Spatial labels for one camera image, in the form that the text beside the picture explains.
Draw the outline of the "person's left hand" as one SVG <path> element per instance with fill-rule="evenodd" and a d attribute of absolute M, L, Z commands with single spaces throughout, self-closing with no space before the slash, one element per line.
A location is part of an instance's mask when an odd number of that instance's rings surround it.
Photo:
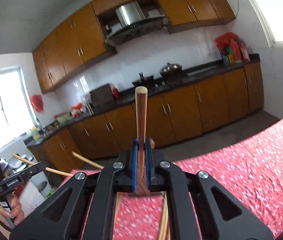
<path fill-rule="evenodd" d="M 24 212 L 22 211 L 22 205 L 19 202 L 18 198 L 12 194 L 11 198 L 11 210 L 9 208 L 4 208 L 0 205 L 0 222 L 5 226 L 11 228 L 9 225 L 7 218 L 11 221 L 13 219 L 14 226 L 17 226 L 24 220 Z"/>

